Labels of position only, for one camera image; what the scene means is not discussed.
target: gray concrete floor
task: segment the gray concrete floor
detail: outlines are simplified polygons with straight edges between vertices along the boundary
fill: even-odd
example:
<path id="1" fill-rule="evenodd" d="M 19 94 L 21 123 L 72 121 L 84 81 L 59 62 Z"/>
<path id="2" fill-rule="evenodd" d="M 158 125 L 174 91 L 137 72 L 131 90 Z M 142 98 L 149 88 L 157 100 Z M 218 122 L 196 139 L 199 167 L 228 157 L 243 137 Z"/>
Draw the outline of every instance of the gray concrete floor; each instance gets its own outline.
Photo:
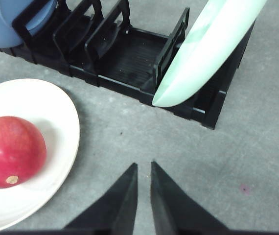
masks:
<path id="1" fill-rule="evenodd" d="M 79 1 L 68 2 L 73 8 Z M 116 0 L 105 2 L 106 14 Z M 131 23 L 169 34 L 189 6 L 189 30 L 205 4 L 205 0 L 132 0 Z M 81 139 L 74 166 L 58 192 L 10 230 L 64 227 L 137 162 L 134 234 L 154 234 L 149 187 L 150 162 L 156 160 L 189 196 L 228 227 L 279 231 L 278 0 L 269 0 L 256 22 L 214 131 L 0 53 L 0 82 L 17 78 L 43 79 L 66 89 L 78 110 Z M 249 193 L 241 191 L 242 185 Z"/>

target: red apple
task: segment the red apple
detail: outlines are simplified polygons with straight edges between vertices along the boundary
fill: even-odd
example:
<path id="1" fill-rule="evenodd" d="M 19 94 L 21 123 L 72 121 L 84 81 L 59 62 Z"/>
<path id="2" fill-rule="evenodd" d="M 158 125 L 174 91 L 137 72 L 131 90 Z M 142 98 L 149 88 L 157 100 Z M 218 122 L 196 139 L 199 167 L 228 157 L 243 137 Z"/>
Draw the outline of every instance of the red apple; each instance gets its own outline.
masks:
<path id="1" fill-rule="evenodd" d="M 45 141 L 35 125 L 20 117 L 0 117 L 0 188 L 27 181 L 45 160 Z"/>

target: dish rack tray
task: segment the dish rack tray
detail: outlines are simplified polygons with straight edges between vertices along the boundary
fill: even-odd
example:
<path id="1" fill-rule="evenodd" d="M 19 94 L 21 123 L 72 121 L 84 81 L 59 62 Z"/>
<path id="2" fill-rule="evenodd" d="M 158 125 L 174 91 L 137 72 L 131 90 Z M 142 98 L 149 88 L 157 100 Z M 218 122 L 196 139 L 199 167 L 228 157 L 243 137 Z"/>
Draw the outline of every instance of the dish rack tray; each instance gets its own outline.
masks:
<path id="1" fill-rule="evenodd" d="M 133 27 L 128 0 L 119 0 L 106 17 L 100 0 L 82 0 L 73 11 L 65 0 L 58 0 L 48 23 L 31 36 L 26 24 L 48 1 L 32 2 L 15 18 L 12 26 L 23 44 L 0 51 L 152 106 L 153 96 L 185 39 L 189 8 L 183 11 L 173 32 L 165 36 Z M 94 14 L 85 15 L 90 8 Z M 253 26 L 195 95 L 165 109 L 214 129 Z"/>

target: red mark on floor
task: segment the red mark on floor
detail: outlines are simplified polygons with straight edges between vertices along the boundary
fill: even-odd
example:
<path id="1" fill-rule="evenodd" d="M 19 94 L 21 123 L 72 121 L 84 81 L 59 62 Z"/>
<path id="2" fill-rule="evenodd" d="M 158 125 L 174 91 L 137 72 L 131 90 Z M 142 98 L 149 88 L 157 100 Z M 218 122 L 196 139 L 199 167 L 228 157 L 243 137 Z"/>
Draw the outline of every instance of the red mark on floor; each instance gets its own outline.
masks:
<path id="1" fill-rule="evenodd" d="M 241 190 L 241 192 L 245 195 L 249 195 L 251 189 L 245 185 L 245 184 L 241 184 L 241 186 L 239 187 L 239 189 Z"/>

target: light green plate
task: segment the light green plate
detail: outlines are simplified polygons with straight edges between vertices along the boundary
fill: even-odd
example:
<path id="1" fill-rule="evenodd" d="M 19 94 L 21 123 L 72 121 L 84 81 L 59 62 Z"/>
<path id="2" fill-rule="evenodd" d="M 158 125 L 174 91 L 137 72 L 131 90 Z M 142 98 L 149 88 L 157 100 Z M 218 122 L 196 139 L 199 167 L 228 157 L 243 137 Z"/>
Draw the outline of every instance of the light green plate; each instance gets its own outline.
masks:
<path id="1" fill-rule="evenodd" d="M 267 0 L 209 0 L 164 75 L 153 105 L 171 107 L 194 95 L 221 67 Z"/>

